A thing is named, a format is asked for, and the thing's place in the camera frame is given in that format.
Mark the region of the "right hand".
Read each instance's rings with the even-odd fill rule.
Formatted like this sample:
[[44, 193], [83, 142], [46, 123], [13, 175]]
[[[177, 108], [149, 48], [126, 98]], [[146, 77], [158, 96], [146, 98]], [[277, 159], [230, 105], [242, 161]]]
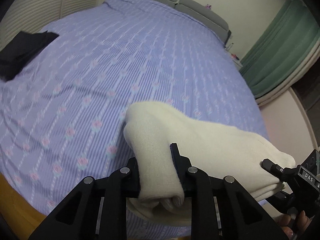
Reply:
[[305, 214], [305, 211], [302, 211], [295, 219], [291, 215], [283, 214], [274, 220], [281, 227], [285, 235], [287, 235], [288, 239], [292, 239], [293, 236], [302, 235], [312, 222], [312, 219]]

